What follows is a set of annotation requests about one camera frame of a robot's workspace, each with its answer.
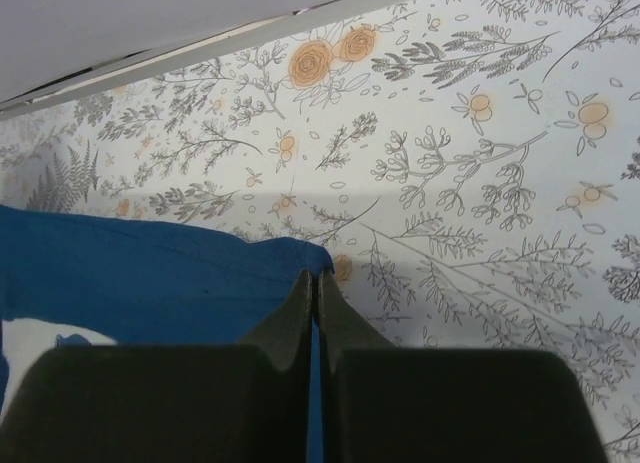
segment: blue fabric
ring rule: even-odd
[[[324,248],[291,238],[249,244],[171,223],[3,206],[0,241],[3,320],[74,325],[124,344],[236,341],[284,300],[302,269],[332,266]],[[2,358],[2,395],[7,375]],[[319,423],[310,425],[314,448]]]

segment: floral wallpaper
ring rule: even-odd
[[[2,201],[323,245],[398,345],[559,355],[640,461],[638,25],[640,0],[395,4],[0,123]]]

